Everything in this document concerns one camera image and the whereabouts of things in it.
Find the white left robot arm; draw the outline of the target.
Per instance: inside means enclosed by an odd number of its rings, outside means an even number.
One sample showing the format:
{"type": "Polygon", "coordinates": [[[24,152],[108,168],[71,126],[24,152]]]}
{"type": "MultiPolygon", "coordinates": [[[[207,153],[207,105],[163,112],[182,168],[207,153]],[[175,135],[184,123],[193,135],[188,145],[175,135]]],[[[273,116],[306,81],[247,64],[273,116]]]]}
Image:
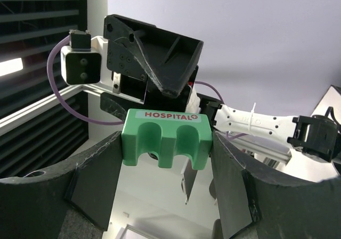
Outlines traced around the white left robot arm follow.
{"type": "Polygon", "coordinates": [[[268,116],[241,111],[195,91],[203,42],[120,15],[104,18],[100,37],[101,109],[123,121],[123,162],[152,153],[161,168],[185,155],[194,170],[206,166],[212,133],[269,139],[322,163],[340,164],[340,124],[324,115],[268,116]]]}

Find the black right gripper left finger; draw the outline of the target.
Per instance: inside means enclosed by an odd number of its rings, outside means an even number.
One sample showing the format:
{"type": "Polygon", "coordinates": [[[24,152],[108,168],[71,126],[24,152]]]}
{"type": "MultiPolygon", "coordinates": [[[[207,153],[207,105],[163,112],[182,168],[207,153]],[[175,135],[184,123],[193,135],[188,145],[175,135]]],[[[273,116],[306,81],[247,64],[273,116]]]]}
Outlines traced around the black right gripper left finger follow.
{"type": "Polygon", "coordinates": [[[101,238],[122,161],[115,132],[52,166],[1,179],[1,238],[101,238]]]}

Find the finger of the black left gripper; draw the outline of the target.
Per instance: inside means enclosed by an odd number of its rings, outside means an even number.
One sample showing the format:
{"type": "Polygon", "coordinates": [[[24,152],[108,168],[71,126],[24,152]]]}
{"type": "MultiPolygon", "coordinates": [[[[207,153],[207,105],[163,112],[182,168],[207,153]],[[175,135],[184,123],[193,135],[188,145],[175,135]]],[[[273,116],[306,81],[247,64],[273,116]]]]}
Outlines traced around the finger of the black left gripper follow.
{"type": "Polygon", "coordinates": [[[177,98],[198,64],[204,42],[156,27],[129,32],[129,51],[158,90],[177,98]]]}

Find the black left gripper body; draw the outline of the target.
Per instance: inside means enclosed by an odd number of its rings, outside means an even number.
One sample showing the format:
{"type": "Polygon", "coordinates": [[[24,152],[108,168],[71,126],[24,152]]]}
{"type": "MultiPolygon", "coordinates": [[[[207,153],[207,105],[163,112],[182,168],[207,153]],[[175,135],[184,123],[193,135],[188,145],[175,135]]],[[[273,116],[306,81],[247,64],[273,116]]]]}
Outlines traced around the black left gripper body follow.
{"type": "Polygon", "coordinates": [[[108,41],[107,65],[112,100],[127,111],[130,108],[158,111],[196,113],[200,99],[193,88],[198,72],[195,67],[189,81],[177,98],[163,95],[129,51],[129,32],[156,27],[153,24],[121,15],[108,15],[104,19],[103,36],[108,41]]]}

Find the green arched hospital block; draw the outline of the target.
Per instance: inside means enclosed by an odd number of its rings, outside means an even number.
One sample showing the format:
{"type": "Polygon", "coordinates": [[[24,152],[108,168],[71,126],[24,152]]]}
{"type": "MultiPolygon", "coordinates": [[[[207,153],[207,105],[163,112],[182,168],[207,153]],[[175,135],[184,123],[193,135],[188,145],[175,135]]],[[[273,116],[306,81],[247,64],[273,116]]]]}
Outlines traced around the green arched hospital block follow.
{"type": "Polygon", "coordinates": [[[152,153],[167,169],[184,155],[192,169],[203,170],[213,145],[206,115],[142,109],[129,109],[121,139],[124,165],[136,166],[140,155],[152,153]]]}

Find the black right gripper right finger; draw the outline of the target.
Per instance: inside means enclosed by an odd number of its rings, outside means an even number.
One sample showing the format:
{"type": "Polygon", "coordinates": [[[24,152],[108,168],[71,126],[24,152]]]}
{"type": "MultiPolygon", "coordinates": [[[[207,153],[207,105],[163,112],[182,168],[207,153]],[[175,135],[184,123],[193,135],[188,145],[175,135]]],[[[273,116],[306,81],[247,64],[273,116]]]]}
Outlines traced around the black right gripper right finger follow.
{"type": "Polygon", "coordinates": [[[284,174],[217,132],[211,162],[224,238],[340,238],[340,178],[284,174]]]}

